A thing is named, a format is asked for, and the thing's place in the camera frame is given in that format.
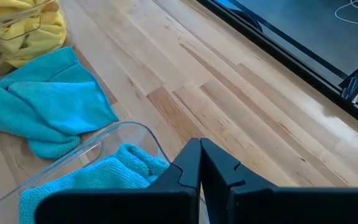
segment clear plastic bin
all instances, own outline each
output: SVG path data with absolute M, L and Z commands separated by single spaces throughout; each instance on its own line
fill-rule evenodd
M 114 154 L 123 143 L 134 144 L 151 156 L 170 162 L 148 127 L 130 121 L 115 124 L 87 143 L 78 146 L 0 199 L 0 223 L 19 223 L 19 199 L 23 191 L 41 186 L 74 170 L 92 165 Z M 209 223 L 206 205 L 203 201 L 200 202 L 200 223 Z
M 0 5 L 0 76 L 40 55 L 73 45 L 58 0 L 36 0 L 34 5 L 12 2 L 10 7 Z

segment wooden countertop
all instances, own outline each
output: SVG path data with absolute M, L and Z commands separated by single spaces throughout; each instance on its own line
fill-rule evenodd
M 358 121 L 197 2 L 62 4 L 120 118 L 171 159 L 207 137 L 277 185 L 358 186 Z M 0 133 L 0 198 L 50 163 Z

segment microfiber cloth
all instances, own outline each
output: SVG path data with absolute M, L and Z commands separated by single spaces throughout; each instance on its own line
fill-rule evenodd
M 79 134 L 118 121 L 94 76 L 65 47 L 0 78 L 0 131 L 27 138 L 32 152 L 56 159 Z
M 144 189 L 168 168 L 168 164 L 132 144 L 117 153 L 41 187 L 25 190 L 19 202 L 20 224 L 34 224 L 37 205 L 62 190 Z

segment towel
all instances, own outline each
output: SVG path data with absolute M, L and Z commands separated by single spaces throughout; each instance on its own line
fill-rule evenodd
M 65 47 L 0 78 L 0 131 L 27 138 L 32 152 L 56 159 L 79 134 L 118 121 L 98 82 Z
M 41 187 L 25 190 L 19 202 L 20 224 L 34 224 L 37 205 L 49 195 L 62 190 L 144 189 L 168 168 L 132 144 L 123 144 L 117 153 L 72 172 Z
M 0 0 L 0 19 L 20 15 L 26 9 L 31 11 L 13 21 L 6 20 L 7 25 L 0 22 L 0 72 L 19 68 L 39 55 L 59 49 L 67 37 L 56 0 Z

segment yellow microfiber cloth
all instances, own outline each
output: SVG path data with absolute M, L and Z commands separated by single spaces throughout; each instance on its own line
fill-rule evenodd
M 0 0 L 0 17 L 11 11 L 22 12 L 49 0 Z M 56 0 L 44 4 L 39 12 L 0 27 L 0 72 L 19 68 L 40 55 L 59 49 L 66 37 L 64 17 Z

